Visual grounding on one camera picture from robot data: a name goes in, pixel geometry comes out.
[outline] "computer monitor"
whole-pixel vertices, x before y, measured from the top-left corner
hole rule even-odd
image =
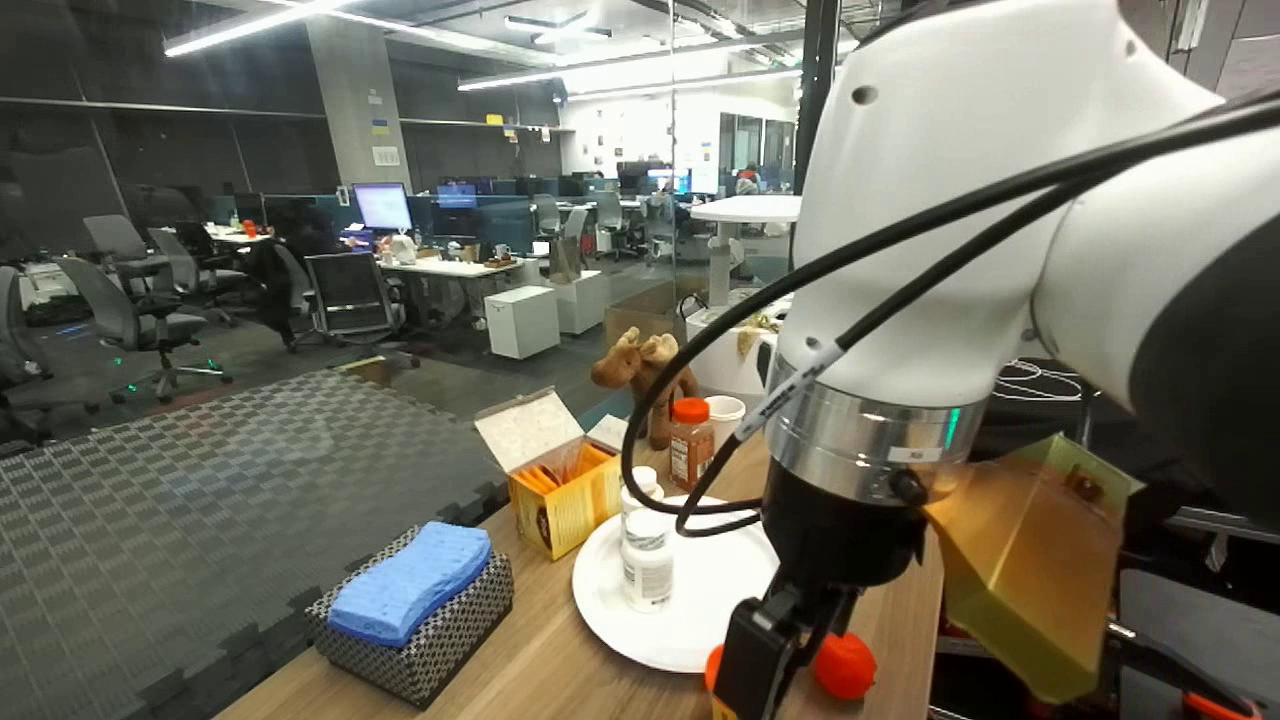
[[[437,182],[437,208],[482,208],[482,187],[473,180]]]
[[[377,232],[412,226],[406,182],[355,182],[362,221]]]

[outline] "office chair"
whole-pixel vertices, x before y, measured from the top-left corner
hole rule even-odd
[[[167,405],[179,375],[207,375],[232,384],[223,367],[177,367],[167,351],[195,344],[203,314],[177,313],[177,305],[138,305],[109,271],[65,256],[60,269],[79,288],[96,332],[126,351],[157,351],[161,367],[154,371],[157,399]]]
[[[560,235],[560,201],[555,197],[536,197],[536,232],[541,235]]]
[[[574,284],[583,271],[587,208],[574,208],[564,232],[551,240],[551,279]]]
[[[676,197],[667,197],[667,190],[654,197],[643,240],[648,240],[648,258],[676,256],[676,240],[682,240]]]
[[[50,381],[46,351],[33,344],[19,305],[19,271],[0,269],[0,443],[42,443],[50,430],[30,426],[16,410],[10,392],[33,381]]]
[[[622,204],[617,187],[603,187],[598,197],[598,226],[608,232],[608,253],[612,256],[643,256],[643,248],[634,235],[634,225],[623,221],[623,204]]]
[[[288,275],[288,308],[295,314],[311,314],[316,288],[311,288],[308,269],[293,256],[288,245],[273,245],[273,253],[282,258],[285,275]]]
[[[202,269],[202,258],[189,253],[189,245],[177,235],[177,226],[154,226],[148,235],[167,256],[174,288],[179,297],[221,298],[221,297],[240,291],[249,284],[249,275],[235,269]]]
[[[392,334],[406,324],[374,256],[308,256],[311,324],[323,340]]]
[[[154,256],[154,245],[129,217],[83,217],[94,248],[114,264],[129,297],[174,291],[167,256]]]
[[[132,226],[129,217],[83,217],[83,232],[87,232],[94,248],[114,258],[154,256],[148,240]]]

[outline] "desk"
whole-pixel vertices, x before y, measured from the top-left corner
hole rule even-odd
[[[203,232],[207,232],[207,240],[235,245],[235,248],[273,245],[277,240],[273,226],[265,226],[262,235],[245,235],[240,226],[203,225]]]
[[[730,305],[730,271],[732,271],[732,248],[747,256],[747,245],[758,245],[758,256],[787,256],[787,235],[736,235],[742,225],[786,225],[792,226],[802,221],[802,197],[730,197],[718,204],[694,204],[694,221],[718,225],[718,245],[708,256],[708,308]]]
[[[723,466],[718,494],[758,494],[763,488],[763,439],[754,439]],[[499,556],[516,571],[513,614],[482,642],[482,651],[454,675],[429,711],[332,669],[320,651],[306,651],[240,694],[223,720],[311,715],[311,720],[455,720],[455,715],[682,715],[703,720],[708,701],[695,675],[666,675],[608,651],[574,609],[574,556],[551,565],[516,538],[513,506],[486,524]],[[865,711],[837,707],[802,673],[779,715],[927,715],[937,614],[939,614],[939,553],[927,538],[923,565],[889,589],[860,595],[851,628],[876,647],[879,685]]]
[[[488,291],[495,291],[504,284],[504,275],[525,271],[525,264],[473,264],[473,258],[444,258],[444,256],[421,256],[412,264],[401,258],[377,258],[380,271],[401,271],[401,275],[421,275],[425,291],[433,279],[455,284],[460,288],[460,308],[448,313],[444,297],[437,297],[437,308],[448,321],[473,321],[477,314],[477,297],[467,291],[467,284],[488,284]]]

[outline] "ceiling light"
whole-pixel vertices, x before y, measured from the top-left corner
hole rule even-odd
[[[350,22],[380,28],[380,33],[392,33],[401,40],[425,40],[433,48],[448,48],[448,51],[465,51],[465,56],[488,56],[488,58],[513,58],[513,64],[555,64],[555,56],[549,56],[549,51],[529,51],[529,48],[513,48],[513,45],[486,40],[486,35],[421,28],[421,22],[392,22],[392,18],[355,17],[355,12],[320,12],[320,17],[337,17],[337,18],[350,18]]]
[[[473,78],[460,78],[455,92],[546,85],[546,78],[570,78],[570,77],[603,70],[603,67],[623,70],[630,64],[643,64],[643,58],[723,56],[723,51],[743,51],[743,48],[758,48],[758,45],[695,45],[695,48],[676,48],[676,51],[617,56],[617,58],[599,58],[599,64],[574,64],[574,67],[549,67],[549,70],[473,77]]]
[[[702,77],[702,78],[676,78],[676,85],[634,85],[634,87],[599,87],[599,92],[577,92],[574,104],[587,101],[634,101],[634,96],[666,96],[666,92],[695,92],[695,87],[732,87],[732,85],[776,85],[797,78],[802,67],[779,70],[742,70],[742,77]]]
[[[235,45],[245,35],[255,35],[255,33],[273,33],[282,22],[295,22],[295,18],[308,18],[308,17],[323,17],[332,6],[345,6],[354,0],[311,0],[311,3],[288,3],[288,6],[277,6],[277,12],[262,12],[262,17],[249,17],[249,18],[230,18],[230,22],[216,22],[207,33],[193,33],[193,35],[179,35],[174,45],[164,45],[164,56],[193,56],[193,51],[203,51],[203,48],[216,48],[216,45]]]

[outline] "floor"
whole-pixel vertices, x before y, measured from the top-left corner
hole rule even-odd
[[[612,324],[666,324],[676,305],[672,271],[608,279]],[[83,321],[42,344],[65,384],[42,387],[60,408],[19,408],[52,439],[0,458],[0,720],[207,715],[300,651],[295,609],[350,565],[499,504],[477,410],[541,387],[583,424],[630,408],[587,381],[603,326],[519,363],[486,334],[417,367],[386,351],[388,384],[369,384],[332,367],[377,346],[293,357],[262,324],[223,324],[177,360],[235,381],[193,381],[174,405],[145,387],[154,357],[105,346]]]

